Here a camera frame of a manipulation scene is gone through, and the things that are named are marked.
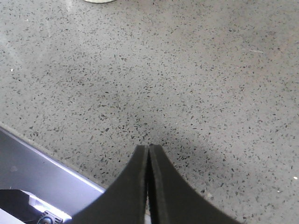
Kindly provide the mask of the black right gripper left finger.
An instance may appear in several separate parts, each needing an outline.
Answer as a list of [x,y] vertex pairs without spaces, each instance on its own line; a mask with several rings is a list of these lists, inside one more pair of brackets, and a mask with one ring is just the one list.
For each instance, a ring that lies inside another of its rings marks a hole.
[[147,199],[148,149],[137,146],[118,178],[72,224],[143,224]]

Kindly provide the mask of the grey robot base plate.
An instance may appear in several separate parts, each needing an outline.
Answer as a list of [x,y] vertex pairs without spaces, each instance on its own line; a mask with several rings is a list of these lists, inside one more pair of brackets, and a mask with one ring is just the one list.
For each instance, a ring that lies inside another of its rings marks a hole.
[[0,130],[0,192],[62,222],[90,205],[104,189],[5,129]]

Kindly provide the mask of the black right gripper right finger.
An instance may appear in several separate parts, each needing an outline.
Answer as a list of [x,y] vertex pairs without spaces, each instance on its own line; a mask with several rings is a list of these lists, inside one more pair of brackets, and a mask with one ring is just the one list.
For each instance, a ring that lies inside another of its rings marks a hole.
[[149,146],[148,196],[153,224],[236,224],[199,195],[159,145]]

